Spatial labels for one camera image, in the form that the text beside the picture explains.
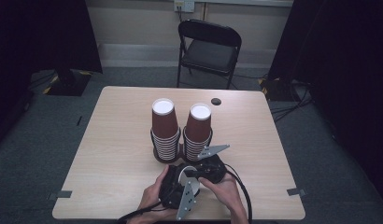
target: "white wall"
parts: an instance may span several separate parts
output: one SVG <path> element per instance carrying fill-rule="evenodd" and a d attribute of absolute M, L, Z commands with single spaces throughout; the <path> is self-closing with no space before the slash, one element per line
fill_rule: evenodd
<path fill-rule="evenodd" d="M 98 43 L 178 46 L 179 19 L 172 1 L 87 0 Z M 243 38 L 243 49 L 276 49 L 290 7 L 195 3 L 183 19 L 202 19 L 233 27 Z"/>

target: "black chair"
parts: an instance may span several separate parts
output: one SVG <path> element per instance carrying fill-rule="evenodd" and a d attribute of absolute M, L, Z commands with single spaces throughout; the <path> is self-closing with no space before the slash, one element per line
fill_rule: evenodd
<path fill-rule="evenodd" d="M 205 71 L 228 77 L 227 88 L 232 83 L 235 65 L 241 49 L 241 36 L 234 29 L 215 23 L 187 20 L 177 28 L 180 37 L 177 87 L 181 67 Z"/>

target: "table surface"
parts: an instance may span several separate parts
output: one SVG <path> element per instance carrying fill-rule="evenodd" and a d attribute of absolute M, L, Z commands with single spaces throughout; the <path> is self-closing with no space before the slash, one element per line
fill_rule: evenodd
<path fill-rule="evenodd" d="M 52 212 L 55 218 L 117 219 L 138 207 L 144 188 L 164 168 L 153 156 L 149 135 L 151 106 L 158 98 L 174 102 L 181 128 L 192 105 L 210 105 L 211 146 L 230 145 L 219 155 L 246 186 L 253 219 L 305 217 L 300 196 L 287 192 L 296 186 L 261 92 L 105 87 L 62 188 L 72 195 L 58 198 Z M 212 98 L 221 99 L 221 105 L 212 105 Z M 226 207 L 209 189 L 201 185 L 200 190 L 197 206 L 184 219 L 230 219 Z"/>

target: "wall outlet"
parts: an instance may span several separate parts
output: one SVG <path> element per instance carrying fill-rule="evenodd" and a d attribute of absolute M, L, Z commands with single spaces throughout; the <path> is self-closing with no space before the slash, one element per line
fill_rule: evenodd
<path fill-rule="evenodd" d="M 194 12 L 194 1 L 174 1 L 174 11 Z"/>

